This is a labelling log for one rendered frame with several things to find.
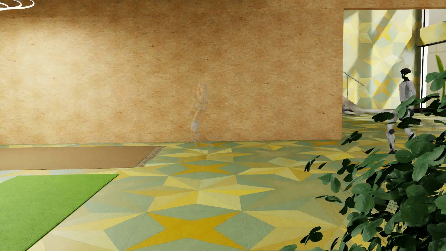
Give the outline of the white humanoid robot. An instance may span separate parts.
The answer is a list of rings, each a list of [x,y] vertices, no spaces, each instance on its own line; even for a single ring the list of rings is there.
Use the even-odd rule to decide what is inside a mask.
[[[409,80],[409,78],[406,76],[407,74],[411,73],[410,69],[404,68],[400,70],[403,81],[399,84],[399,93],[400,93],[400,102],[403,103],[405,100],[408,100],[411,96],[416,95],[416,89],[414,86],[414,83]],[[389,122],[396,122],[398,120],[397,112],[393,112],[394,116],[392,119],[388,120]],[[406,115],[406,117],[413,117],[414,111],[409,108],[409,113]],[[386,130],[386,137],[387,141],[390,147],[389,154],[393,155],[396,153],[396,149],[394,146],[395,142],[395,131],[393,129],[394,123],[387,124],[387,130]],[[411,136],[416,137],[416,134],[412,131],[411,128],[405,128],[404,129],[406,135],[408,138]]]

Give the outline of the green rug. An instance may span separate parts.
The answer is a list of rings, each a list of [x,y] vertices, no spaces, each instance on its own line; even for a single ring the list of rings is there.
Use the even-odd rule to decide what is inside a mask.
[[[0,251],[26,251],[118,174],[19,175],[0,183]]]

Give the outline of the green leafy plant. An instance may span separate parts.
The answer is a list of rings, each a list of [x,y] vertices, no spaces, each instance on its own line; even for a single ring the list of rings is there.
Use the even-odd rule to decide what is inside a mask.
[[[394,123],[396,161],[382,166],[388,154],[373,149],[365,153],[362,163],[343,160],[338,175],[348,172],[344,191],[351,196],[339,211],[349,223],[340,241],[336,238],[329,250],[315,247],[311,251],[446,251],[446,130],[439,136],[420,134],[408,138],[404,129],[421,120],[406,117],[409,108],[436,98],[424,115],[446,118],[446,71],[428,73],[431,90],[443,88],[443,98],[430,94],[411,96],[394,110],[398,120],[389,122],[393,112],[372,117],[375,122]]]

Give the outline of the brown woven rug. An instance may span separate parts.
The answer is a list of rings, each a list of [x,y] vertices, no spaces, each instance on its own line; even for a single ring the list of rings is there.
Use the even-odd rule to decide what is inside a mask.
[[[163,146],[0,148],[0,171],[143,167]]]

